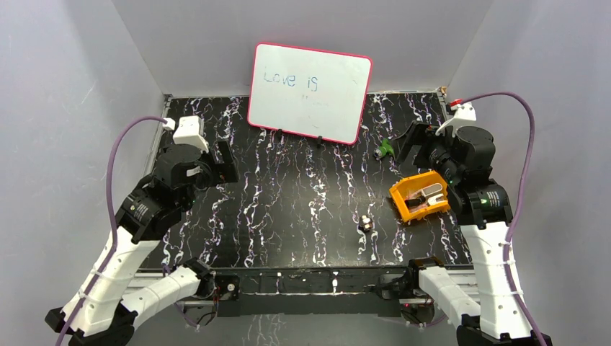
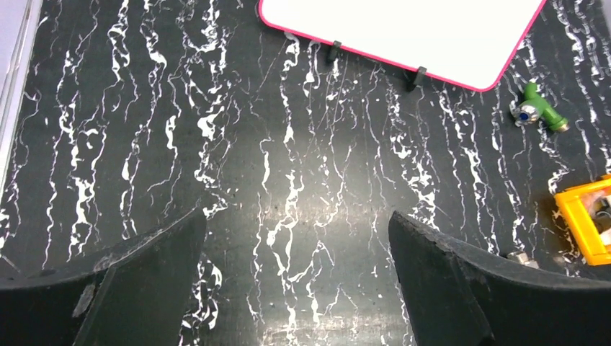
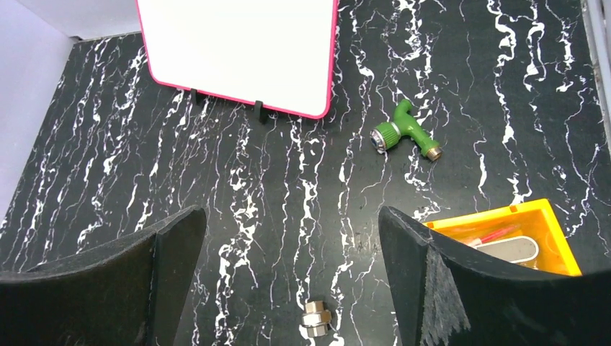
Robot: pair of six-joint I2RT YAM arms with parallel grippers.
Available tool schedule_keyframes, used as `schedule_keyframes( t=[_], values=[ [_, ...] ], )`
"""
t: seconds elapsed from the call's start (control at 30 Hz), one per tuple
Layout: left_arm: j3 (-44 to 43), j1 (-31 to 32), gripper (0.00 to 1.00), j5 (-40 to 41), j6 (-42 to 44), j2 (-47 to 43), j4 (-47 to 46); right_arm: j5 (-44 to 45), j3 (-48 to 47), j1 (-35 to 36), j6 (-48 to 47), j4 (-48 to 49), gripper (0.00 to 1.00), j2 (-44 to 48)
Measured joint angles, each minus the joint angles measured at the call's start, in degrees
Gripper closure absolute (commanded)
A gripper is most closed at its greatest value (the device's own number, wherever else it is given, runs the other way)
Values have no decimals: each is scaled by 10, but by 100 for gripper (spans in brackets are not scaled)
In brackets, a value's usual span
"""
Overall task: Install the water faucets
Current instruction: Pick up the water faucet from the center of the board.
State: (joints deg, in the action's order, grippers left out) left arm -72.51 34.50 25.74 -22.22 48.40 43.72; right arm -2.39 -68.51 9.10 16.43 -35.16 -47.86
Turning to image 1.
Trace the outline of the green water faucet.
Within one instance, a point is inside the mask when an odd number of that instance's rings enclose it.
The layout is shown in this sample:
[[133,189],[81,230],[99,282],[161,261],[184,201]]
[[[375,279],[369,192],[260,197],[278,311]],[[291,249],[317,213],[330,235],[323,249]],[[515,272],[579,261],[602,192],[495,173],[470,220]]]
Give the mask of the green water faucet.
[[381,160],[386,156],[394,157],[394,155],[394,149],[389,138],[384,138],[381,144],[373,152],[373,156],[377,160]]

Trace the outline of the silver hex nut fitting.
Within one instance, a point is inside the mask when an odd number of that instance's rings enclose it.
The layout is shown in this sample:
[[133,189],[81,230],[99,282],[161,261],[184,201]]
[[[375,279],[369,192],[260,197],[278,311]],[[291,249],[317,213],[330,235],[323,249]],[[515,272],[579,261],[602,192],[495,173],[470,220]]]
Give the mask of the silver hex nut fitting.
[[361,216],[358,229],[364,234],[371,232],[373,230],[372,219],[367,215]]

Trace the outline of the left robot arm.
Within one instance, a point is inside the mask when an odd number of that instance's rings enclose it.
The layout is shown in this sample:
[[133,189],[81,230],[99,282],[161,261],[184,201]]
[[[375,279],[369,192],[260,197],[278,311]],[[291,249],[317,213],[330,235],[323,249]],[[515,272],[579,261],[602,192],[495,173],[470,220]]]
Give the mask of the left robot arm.
[[155,169],[114,211],[107,243],[75,296],[45,317],[59,342],[126,345],[139,326],[167,306],[218,293],[214,269],[199,259],[189,259],[155,283],[128,292],[143,261],[192,209],[197,193],[238,181],[230,143],[220,140],[216,146],[217,154],[189,144],[162,150]]

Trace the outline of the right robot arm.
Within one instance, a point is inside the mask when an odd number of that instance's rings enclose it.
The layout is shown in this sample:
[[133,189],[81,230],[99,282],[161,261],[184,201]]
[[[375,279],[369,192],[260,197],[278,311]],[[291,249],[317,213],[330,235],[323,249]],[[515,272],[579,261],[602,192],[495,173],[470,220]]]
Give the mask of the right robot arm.
[[455,327],[459,345],[550,345],[525,306],[509,239],[517,215],[506,190],[491,178],[493,136],[476,126],[436,126],[414,121],[385,139],[375,158],[403,162],[417,147],[416,167],[442,178],[442,202],[455,214],[468,243],[478,298],[471,298],[433,257],[413,259],[406,290],[429,296]]

